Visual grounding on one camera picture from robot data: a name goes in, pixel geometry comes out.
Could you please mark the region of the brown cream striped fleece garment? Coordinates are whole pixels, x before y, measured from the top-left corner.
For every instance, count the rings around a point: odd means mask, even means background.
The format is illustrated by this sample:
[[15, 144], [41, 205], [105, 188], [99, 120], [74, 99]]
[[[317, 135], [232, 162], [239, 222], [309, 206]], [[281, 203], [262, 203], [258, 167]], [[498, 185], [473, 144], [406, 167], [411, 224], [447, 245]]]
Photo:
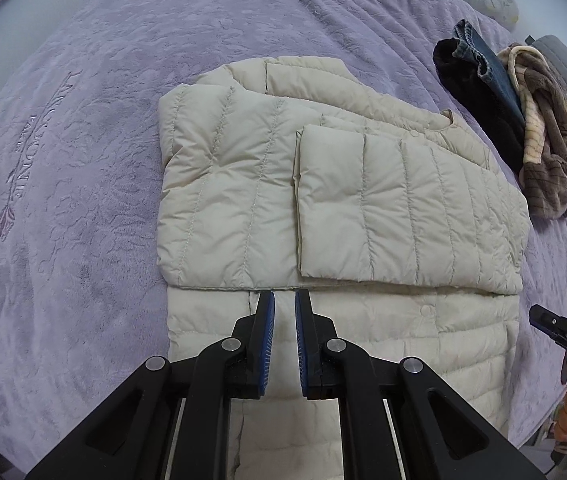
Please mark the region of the brown cream striped fleece garment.
[[567, 214], [567, 89], [537, 49], [511, 44], [498, 53], [517, 92], [525, 119], [519, 180], [530, 214]]

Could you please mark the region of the round white embroidered cushion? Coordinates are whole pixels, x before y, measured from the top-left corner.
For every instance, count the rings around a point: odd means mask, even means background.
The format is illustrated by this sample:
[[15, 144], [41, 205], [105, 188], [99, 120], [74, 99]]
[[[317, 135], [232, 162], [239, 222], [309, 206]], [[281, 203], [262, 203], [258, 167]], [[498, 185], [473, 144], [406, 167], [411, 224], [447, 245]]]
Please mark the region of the round white embroidered cushion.
[[515, 0], [465, 0], [477, 12], [488, 16], [500, 26], [512, 32], [519, 20], [519, 8]]

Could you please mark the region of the cream quilted down jacket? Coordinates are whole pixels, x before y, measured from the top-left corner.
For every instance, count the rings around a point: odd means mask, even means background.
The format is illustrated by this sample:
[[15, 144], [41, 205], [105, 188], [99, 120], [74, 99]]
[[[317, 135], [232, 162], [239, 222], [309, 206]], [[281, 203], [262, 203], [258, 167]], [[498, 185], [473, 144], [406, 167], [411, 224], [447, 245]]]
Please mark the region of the cream quilted down jacket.
[[338, 479], [338, 408], [301, 393], [295, 292], [372, 356], [418, 356], [506, 430], [530, 220], [450, 110], [358, 81], [338, 58], [250, 58], [159, 102], [158, 266], [169, 355], [275, 296], [270, 376], [232, 404], [233, 479]]

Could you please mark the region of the folded dark blue jeans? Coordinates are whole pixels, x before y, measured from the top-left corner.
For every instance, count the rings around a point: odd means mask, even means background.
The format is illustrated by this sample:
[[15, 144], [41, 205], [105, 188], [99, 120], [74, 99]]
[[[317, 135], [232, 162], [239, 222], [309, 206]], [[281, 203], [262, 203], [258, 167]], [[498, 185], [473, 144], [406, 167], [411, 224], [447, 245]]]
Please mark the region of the folded dark blue jeans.
[[470, 112], [501, 159], [518, 174], [523, 167], [525, 119], [510, 77], [495, 52], [467, 20], [433, 51], [437, 76]]

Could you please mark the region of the lavender embossed plush blanket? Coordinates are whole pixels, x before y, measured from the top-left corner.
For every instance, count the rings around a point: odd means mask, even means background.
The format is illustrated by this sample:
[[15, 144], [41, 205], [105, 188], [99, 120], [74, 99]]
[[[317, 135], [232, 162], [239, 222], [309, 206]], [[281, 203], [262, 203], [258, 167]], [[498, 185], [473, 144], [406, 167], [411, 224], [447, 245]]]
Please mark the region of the lavender embossed plush blanket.
[[[0, 92], [0, 453], [31, 469], [144, 359], [170, 358], [159, 102], [181, 84], [250, 58], [338, 58], [461, 117], [519, 190], [437, 78], [434, 46], [460, 20], [510, 42], [462, 0], [97, 0], [53, 34]], [[567, 216], [529, 220], [500, 430], [517, 445], [563, 393], [560, 349], [527, 310], [567, 315]]]

